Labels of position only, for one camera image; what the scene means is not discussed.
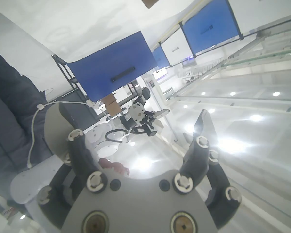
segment dark jacket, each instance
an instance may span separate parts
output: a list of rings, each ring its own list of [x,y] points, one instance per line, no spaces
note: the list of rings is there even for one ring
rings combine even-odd
[[[0,55],[0,195],[6,199],[10,199],[12,179],[27,169],[32,143],[31,120],[40,103],[47,101],[32,81],[21,76]],[[40,111],[35,119],[33,166],[51,156],[43,138],[46,110]]]

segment black cable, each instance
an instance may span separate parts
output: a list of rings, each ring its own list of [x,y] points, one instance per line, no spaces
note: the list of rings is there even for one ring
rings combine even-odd
[[[109,138],[108,138],[108,135],[109,135],[110,133],[118,132],[118,131],[123,131],[123,132],[125,132],[126,134],[128,134],[128,131],[126,131],[126,130],[124,130],[124,129],[115,129],[115,130],[111,130],[111,131],[108,131],[108,132],[106,133],[106,135],[105,135],[106,140],[107,140],[107,141],[111,141],[111,142],[123,143],[122,141],[112,140],[112,139],[109,139]]]
[[[143,129],[142,127],[134,127],[131,131],[132,134],[138,135],[138,134],[144,134],[145,131],[138,131],[138,129]]]

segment blue sign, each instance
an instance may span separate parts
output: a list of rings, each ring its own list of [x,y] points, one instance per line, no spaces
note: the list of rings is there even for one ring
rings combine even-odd
[[[139,31],[68,66],[90,100],[96,102],[157,63]]]
[[[166,58],[162,47],[157,47],[152,54],[156,60],[159,69],[169,66],[168,59]]]
[[[225,0],[213,0],[183,25],[193,53],[238,35]]]

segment ceiling light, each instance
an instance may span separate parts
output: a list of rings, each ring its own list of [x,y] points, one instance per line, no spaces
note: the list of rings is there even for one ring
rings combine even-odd
[[[189,133],[195,132],[194,125],[186,125],[185,130]]]
[[[150,169],[152,164],[153,161],[150,160],[149,158],[141,157],[136,160],[134,168],[145,172]]]
[[[244,152],[249,145],[236,139],[227,138],[219,140],[218,147],[230,154]]]
[[[263,117],[261,115],[252,115],[250,116],[250,120],[253,122],[259,122],[263,119]]]

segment red object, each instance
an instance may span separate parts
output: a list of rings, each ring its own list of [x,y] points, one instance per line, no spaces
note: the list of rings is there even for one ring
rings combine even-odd
[[[129,169],[124,167],[123,164],[121,164],[119,162],[111,163],[107,159],[101,158],[99,160],[99,164],[103,169],[114,168],[114,170],[121,175],[124,175],[125,173],[127,173],[127,175],[129,175]]]

